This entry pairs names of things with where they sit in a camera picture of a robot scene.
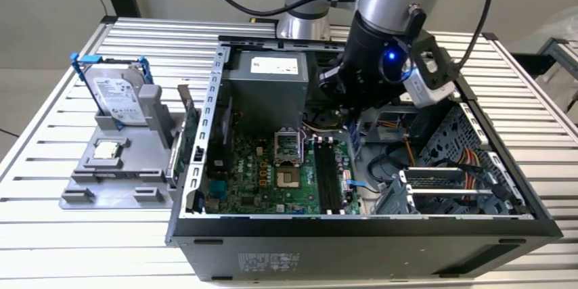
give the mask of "ram slot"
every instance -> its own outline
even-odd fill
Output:
[[[339,214],[341,197],[331,143],[315,143],[313,153],[320,211],[327,214]]]

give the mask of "computer chip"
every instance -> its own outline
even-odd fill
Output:
[[[300,176],[297,167],[279,167],[276,172],[277,187],[288,187],[292,189],[300,186]]]

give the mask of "metal slotted table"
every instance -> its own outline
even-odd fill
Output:
[[[344,41],[347,32],[333,27],[332,39]],[[181,110],[181,83],[189,84],[196,107],[203,105],[219,35],[273,37],[273,25],[118,18],[98,25],[81,55],[132,59],[144,54],[163,101]],[[435,35],[460,58],[471,34]],[[498,41],[478,39],[462,72],[564,238],[474,280],[220,286],[578,287],[578,131]],[[94,111],[85,86],[68,69],[0,164],[0,287],[215,286],[199,283],[180,250],[164,245],[169,210],[60,210],[60,192],[93,132]]]

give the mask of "label sticker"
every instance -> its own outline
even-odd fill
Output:
[[[297,268],[300,253],[239,253],[243,272],[285,272]]]
[[[141,106],[128,81],[98,77],[93,79],[93,83],[110,116],[126,125],[145,123]]]
[[[253,57],[251,59],[253,74],[299,74],[296,58]]]

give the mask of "motherboard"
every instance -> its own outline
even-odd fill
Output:
[[[225,179],[209,183],[208,213],[359,214],[356,191],[345,183],[353,172],[343,142],[317,142],[300,135],[291,139],[288,133],[268,139],[240,136],[233,140],[231,156]],[[324,208],[327,189],[332,195],[329,211]]]

